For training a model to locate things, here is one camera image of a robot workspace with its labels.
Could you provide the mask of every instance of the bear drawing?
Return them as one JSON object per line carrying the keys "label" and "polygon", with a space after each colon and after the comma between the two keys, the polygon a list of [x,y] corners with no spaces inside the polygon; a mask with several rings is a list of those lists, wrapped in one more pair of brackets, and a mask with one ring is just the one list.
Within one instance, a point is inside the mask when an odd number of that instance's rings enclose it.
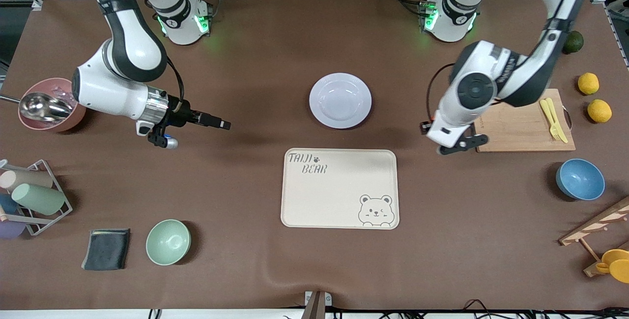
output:
{"label": "bear drawing", "polygon": [[372,199],[369,195],[360,196],[360,213],[358,219],[363,226],[390,227],[395,219],[391,209],[391,196],[384,195],[380,199]]}

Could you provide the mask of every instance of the dark gray cloth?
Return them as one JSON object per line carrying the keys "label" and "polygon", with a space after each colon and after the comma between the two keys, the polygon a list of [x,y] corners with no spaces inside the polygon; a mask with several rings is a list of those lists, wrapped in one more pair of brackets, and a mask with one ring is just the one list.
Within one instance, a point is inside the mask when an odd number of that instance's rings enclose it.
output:
{"label": "dark gray cloth", "polygon": [[129,230],[90,230],[83,270],[106,271],[124,268]]}

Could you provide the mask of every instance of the mug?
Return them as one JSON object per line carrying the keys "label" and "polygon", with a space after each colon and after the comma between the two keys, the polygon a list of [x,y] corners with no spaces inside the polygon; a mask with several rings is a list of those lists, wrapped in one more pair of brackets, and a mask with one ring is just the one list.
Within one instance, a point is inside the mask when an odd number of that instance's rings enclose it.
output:
{"label": "mug", "polygon": [[46,216],[56,213],[67,200],[63,192],[41,185],[22,184],[11,194],[13,201]]}
{"label": "mug", "polygon": [[0,187],[8,192],[13,192],[20,184],[52,187],[52,178],[48,172],[38,171],[6,171],[0,175]]}
{"label": "mug", "polygon": [[[0,194],[0,205],[5,213],[18,214],[18,205],[10,195]],[[25,223],[14,221],[0,221],[0,238],[13,239],[22,234],[27,227]]]}
{"label": "mug", "polygon": [[596,270],[604,274],[611,274],[623,283],[629,283],[629,252],[622,249],[612,249],[602,255]]}

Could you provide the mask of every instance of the table surface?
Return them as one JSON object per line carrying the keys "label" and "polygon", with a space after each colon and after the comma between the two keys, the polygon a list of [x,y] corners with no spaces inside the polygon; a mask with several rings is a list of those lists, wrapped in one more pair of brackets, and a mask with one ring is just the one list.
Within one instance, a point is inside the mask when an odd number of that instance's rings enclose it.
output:
{"label": "table surface", "polygon": [[[132,120],[94,112],[72,133],[29,131],[15,106],[1,104],[1,155],[14,165],[48,160],[75,210],[39,236],[2,242],[0,308],[272,308],[300,305],[306,290],[360,309],[456,309],[471,298],[494,309],[629,306],[626,285],[589,279],[586,250],[557,243],[629,194],[627,164],[616,154],[629,132],[628,73],[604,9],[584,5],[575,28],[586,45],[559,59],[550,85],[571,112],[576,151],[438,156],[418,128],[436,69],[479,39],[527,53],[545,19],[540,0],[485,0],[481,12],[463,41],[447,44],[420,34],[416,17],[393,0],[223,0],[211,37],[162,42],[193,108],[230,120],[232,130],[171,128],[176,150],[136,136]],[[3,93],[72,77],[108,37],[92,0],[45,0],[30,15]],[[371,89],[373,110],[359,128],[325,128],[307,108],[312,84],[332,72],[357,75]],[[575,90],[584,72],[600,78],[594,97]],[[171,71],[153,84],[177,89]],[[611,105],[609,123],[586,119],[593,98]],[[283,226],[283,156],[293,147],[393,151],[399,227]],[[602,170],[599,200],[561,196],[554,174],[569,158]],[[160,267],[144,240],[167,218],[186,221],[193,245],[181,264]],[[124,270],[81,270],[89,230],[127,227]],[[603,252],[628,234],[627,223],[616,223],[588,240]]]}

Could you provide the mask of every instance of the mug handle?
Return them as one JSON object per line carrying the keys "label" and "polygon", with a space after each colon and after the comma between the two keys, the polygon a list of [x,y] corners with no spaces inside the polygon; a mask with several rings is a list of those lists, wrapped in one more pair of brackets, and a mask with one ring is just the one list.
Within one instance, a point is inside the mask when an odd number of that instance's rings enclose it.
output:
{"label": "mug handle", "polygon": [[609,274],[609,265],[604,262],[599,262],[596,264],[596,270],[604,274]]}

